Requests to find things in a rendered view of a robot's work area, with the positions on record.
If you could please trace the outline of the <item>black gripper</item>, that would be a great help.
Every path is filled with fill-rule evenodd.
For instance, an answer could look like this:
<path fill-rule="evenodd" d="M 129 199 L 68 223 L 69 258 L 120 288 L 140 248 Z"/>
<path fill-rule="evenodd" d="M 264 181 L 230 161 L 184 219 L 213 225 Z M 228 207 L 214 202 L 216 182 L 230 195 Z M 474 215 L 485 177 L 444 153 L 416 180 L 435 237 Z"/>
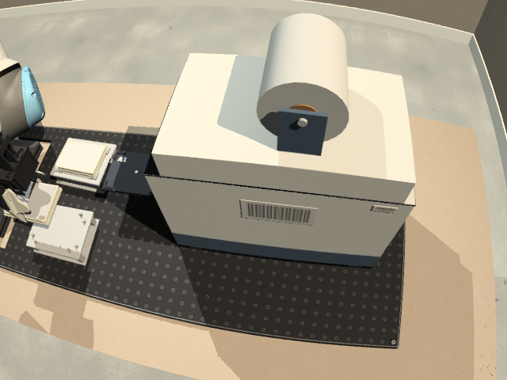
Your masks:
<path fill-rule="evenodd" d="M 30 208 L 17 195 L 25 196 L 23 192 L 27 192 L 31 181 L 42 183 L 39 177 L 45 174 L 36 171 L 39 162 L 27 146 L 10 146 L 10 140 L 7 134 L 0 133 L 0 207 L 27 222 L 23 213 L 29 213 Z"/>

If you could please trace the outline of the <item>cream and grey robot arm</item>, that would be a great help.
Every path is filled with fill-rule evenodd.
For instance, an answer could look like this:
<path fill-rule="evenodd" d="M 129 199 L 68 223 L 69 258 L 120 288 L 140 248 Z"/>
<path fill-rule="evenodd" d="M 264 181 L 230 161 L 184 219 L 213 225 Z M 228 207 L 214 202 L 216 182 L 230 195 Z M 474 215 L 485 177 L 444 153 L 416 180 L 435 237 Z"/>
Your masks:
<path fill-rule="evenodd" d="M 32 71 L 9 59 L 0 40 L 0 133 L 12 141 L 44 116 L 44 103 Z"/>

